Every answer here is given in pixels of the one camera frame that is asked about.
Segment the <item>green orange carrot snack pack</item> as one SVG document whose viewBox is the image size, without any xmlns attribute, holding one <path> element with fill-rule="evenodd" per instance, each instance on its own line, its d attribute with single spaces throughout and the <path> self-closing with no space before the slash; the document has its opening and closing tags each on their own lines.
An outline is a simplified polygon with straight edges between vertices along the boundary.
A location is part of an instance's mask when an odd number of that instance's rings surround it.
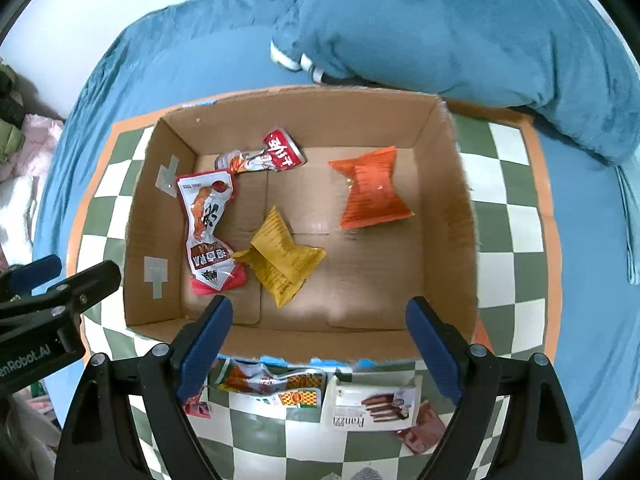
<svg viewBox="0 0 640 480">
<path fill-rule="evenodd" d="M 318 368 L 287 368 L 273 373 L 262 363 L 226 359 L 214 380 L 220 390 L 248 394 L 258 402 L 285 408 L 320 408 L 326 372 Z"/>
</svg>

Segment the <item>white Franzzi biscuit box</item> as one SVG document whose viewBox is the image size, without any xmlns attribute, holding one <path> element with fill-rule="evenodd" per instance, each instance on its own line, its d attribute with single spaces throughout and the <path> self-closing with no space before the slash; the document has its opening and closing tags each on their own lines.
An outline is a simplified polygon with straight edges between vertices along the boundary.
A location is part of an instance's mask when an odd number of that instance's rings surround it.
<svg viewBox="0 0 640 480">
<path fill-rule="evenodd" d="M 322 401 L 320 425 L 346 432 L 400 431 L 416 422 L 422 378 L 406 384 L 360 384 L 332 377 Z"/>
</svg>

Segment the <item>yellow snack packet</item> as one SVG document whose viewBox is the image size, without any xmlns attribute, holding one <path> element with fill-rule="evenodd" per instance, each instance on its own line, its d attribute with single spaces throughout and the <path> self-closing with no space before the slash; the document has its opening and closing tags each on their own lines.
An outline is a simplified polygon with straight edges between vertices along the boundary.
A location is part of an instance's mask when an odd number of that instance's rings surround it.
<svg viewBox="0 0 640 480">
<path fill-rule="evenodd" d="M 234 252 L 231 257 L 247 264 L 276 306 L 282 308 L 326 258 L 326 251 L 296 244 L 277 207 L 272 206 L 250 240 L 250 247 Z"/>
</svg>

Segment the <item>red white long snack pack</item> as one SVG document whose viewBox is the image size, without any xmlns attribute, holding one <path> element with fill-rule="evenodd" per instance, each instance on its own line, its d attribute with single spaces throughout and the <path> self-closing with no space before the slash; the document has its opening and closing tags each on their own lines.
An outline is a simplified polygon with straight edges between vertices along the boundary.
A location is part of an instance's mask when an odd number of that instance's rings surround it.
<svg viewBox="0 0 640 480">
<path fill-rule="evenodd" d="M 201 386 L 200 391 L 183 402 L 183 409 L 188 416 L 211 419 L 208 402 L 208 387 Z"/>
</svg>

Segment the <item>dark red snack packet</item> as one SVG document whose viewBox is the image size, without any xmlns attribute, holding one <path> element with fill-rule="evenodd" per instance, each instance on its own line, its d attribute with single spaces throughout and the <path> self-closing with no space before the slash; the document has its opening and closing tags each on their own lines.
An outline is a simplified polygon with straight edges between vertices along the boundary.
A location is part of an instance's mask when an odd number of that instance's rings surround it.
<svg viewBox="0 0 640 480">
<path fill-rule="evenodd" d="M 397 434 L 412 454 L 422 455 L 438 445 L 445 432 L 446 425 L 431 402 L 424 401 L 416 415 L 416 423 L 409 429 L 398 431 Z"/>
</svg>

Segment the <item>green white checkered mat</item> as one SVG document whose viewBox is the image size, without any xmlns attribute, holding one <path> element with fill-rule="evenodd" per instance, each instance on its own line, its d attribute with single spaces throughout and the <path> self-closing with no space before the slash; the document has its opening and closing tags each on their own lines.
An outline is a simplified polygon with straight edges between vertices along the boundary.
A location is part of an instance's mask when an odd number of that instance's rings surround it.
<svg viewBox="0 0 640 480">
<path fill-rule="evenodd" d="M 512 110 L 442 102 L 454 125 L 475 226 L 477 319 L 466 339 L 499 356 L 553 352 L 561 312 L 561 247 L 532 122 Z M 128 221 L 146 148 L 160 118 L 185 107 L 193 106 L 166 108 L 111 128 L 70 231 L 70 272 L 111 259 L 124 277 Z M 93 351 L 113 359 L 143 354 L 158 341 L 127 325 L 124 283 L 88 315 L 85 334 Z M 435 399 L 418 352 L 404 360 L 326 361 L 335 362 L 347 378 L 421 377 L 424 398 Z"/>
</svg>

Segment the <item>pile of clothes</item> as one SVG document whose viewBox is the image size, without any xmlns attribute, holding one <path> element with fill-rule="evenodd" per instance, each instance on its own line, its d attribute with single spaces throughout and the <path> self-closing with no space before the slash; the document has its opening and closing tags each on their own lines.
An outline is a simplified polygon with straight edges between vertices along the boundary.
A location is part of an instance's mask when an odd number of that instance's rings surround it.
<svg viewBox="0 0 640 480">
<path fill-rule="evenodd" d="M 1 269 L 32 262 L 39 206 L 63 132 L 58 119 L 28 114 L 17 73 L 1 65 Z"/>
</svg>

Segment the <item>orange snack packet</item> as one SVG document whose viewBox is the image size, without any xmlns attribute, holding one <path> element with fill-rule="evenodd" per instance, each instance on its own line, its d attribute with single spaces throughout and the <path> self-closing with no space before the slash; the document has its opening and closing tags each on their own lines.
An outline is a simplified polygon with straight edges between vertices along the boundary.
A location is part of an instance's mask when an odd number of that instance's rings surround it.
<svg viewBox="0 0 640 480">
<path fill-rule="evenodd" d="M 329 166 L 349 182 L 341 229 L 362 229 L 412 216 L 393 185 L 396 157 L 396 148 L 389 146 L 355 158 L 329 161 Z"/>
</svg>

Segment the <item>light blue folded cloth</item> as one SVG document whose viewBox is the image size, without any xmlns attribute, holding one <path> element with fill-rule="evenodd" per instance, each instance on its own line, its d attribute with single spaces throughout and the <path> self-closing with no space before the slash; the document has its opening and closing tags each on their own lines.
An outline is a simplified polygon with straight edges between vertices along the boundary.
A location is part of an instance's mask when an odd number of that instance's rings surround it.
<svg viewBox="0 0 640 480">
<path fill-rule="evenodd" d="M 632 156 L 616 168 L 622 192 L 627 237 L 627 278 L 631 285 L 640 283 L 640 167 L 639 157 Z"/>
</svg>

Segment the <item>cardboard box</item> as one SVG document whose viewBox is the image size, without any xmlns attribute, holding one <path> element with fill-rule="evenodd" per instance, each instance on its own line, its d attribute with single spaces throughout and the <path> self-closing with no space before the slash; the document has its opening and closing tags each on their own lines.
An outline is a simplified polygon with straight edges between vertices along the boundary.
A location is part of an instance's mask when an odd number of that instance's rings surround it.
<svg viewBox="0 0 640 480">
<path fill-rule="evenodd" d="M 224 353 L 290 362 L 412 359 L 406 307 L 424 297 L 471 338 L 477 319 L 476 236 L 456 134 L 441 99 L 381 89 L 300 87 L 226 96 L 156 123 L 128 221 L 124 271 L 127 325 L 171 340 L 204 311 L 189 284 L 186 216 L 167 185 L 213 167 L 217 155 L 254 150 L 285 130 L 306 164 L 242 174 L 217 235 L 248 247 L 271 209 L 297 243 L 326 258 L 289 304 L 278 307 L 256 278 L 228 291 L 233 326 Z M 394 148 L 396 192 L 411 217 L 363 229 L 340 226 L 349 194 L 332 162 Z"/>
</svg>

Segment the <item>small red white snack pack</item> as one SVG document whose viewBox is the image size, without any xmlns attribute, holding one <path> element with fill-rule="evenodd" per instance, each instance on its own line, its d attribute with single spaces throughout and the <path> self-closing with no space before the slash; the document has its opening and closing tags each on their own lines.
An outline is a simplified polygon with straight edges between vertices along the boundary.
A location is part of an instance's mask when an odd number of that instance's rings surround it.
<svg viewBox="0 0 640 480">
<path fill-rule="evenodd" d="M 306 164 L 302 150 L 283 129 L 274 129 L 262 139 L 264 146 L 257 151 L 233 150 L 218 155 L 216 170 L 229 170 L 232 174 L 258 171 L 284 171 Z"/>
</svg>

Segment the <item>blue bed sheet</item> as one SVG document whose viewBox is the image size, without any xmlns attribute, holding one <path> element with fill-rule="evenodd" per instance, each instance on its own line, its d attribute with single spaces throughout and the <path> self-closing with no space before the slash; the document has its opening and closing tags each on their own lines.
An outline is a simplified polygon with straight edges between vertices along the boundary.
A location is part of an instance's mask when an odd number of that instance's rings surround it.
<svg viewBox="0 0 640 480">
<path fill-rule="evenodd" d="M 215 93 L 294 84 L 267 42 L 288 0 L 188 0 L 127 26 L 94 64 L 68 115 L 44 188 L 34 254 L 65 257 L 76 211 L 120 120 Z M 582 454 L 614 434 L 639 390 L 639 289 L 627 280 L 616 171 L 559 134 L 535 128 L 546 156 L 563 251 L 555 368 Z"/>
</svg>

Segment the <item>blue pillow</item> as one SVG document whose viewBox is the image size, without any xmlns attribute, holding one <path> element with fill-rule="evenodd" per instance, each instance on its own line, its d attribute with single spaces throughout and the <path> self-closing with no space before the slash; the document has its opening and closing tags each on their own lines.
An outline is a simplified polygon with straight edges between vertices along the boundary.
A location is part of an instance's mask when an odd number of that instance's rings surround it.
<svg viewBox="0 0 640 480">
<path fill-rule="evenodd" d="M 611 162 L 639 144 L 639 74 L 590 0 L 293 0 L 326 76 L 490 107 L 526 106 Z"/>
</svg>

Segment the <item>striped blue white cloth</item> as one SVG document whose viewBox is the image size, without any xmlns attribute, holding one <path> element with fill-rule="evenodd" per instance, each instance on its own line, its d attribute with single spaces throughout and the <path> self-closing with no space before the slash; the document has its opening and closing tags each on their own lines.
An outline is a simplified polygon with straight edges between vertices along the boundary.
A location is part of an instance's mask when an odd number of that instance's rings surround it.
<svg viewBox="0 0 640 480">
<path fill-rule="evenodd" d="M 304 72 L 315 84 L 322 84 L 323 70 L 308 58 L 297 34 L 274 35 L 270 41 L 271 61 L 289 72 Z"/>
</svg>

